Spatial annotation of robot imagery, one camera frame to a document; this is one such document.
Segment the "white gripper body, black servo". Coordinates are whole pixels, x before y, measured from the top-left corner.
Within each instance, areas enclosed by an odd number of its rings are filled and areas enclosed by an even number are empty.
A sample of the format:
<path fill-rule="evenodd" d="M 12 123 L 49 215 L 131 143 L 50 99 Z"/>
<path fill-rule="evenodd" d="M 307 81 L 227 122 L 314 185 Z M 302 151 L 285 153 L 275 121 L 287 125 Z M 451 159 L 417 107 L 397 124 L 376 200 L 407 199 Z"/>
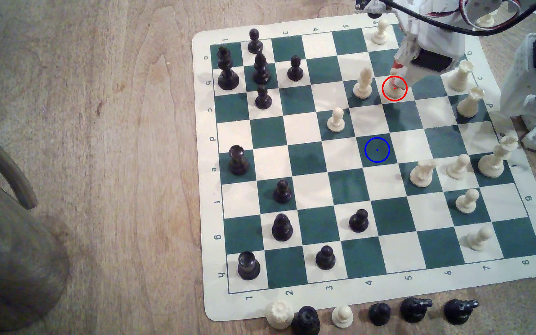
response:
<path fill-rule="evenodd" d="M 407 7 L 437 23 L 465 29 L 466 7 Z M 404 33 L 402 43 L 413 43 L 412 67 L 421 67 L 426 74 L 443 74 L 453 70 L 465 55 L 465 36 L 449 28 L 440 28 L 400 11 L 394 10 Z"/>

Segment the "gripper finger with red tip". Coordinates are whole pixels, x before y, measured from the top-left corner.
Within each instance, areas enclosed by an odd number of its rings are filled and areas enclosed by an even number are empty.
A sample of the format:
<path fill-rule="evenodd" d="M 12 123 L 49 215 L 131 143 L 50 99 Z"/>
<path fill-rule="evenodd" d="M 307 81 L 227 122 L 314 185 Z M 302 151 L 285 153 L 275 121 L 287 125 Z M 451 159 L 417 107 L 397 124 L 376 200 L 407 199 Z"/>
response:
<path fill-rule="evenodd" d="M 421 67 L 402 67 L 400 68 L 400 76 L 404 79 L 408 88 L 423 79 L 426 76 L 426 71 Z"/>
<path fill-rule="evenodd" d="M 410 61 L 413 59 L 413 43 L 402 43 L 394 56 L 394 62 L 390 70 L 391 75 L 401 76 L 408 79 L 413 76 L 413 68 Z"/>

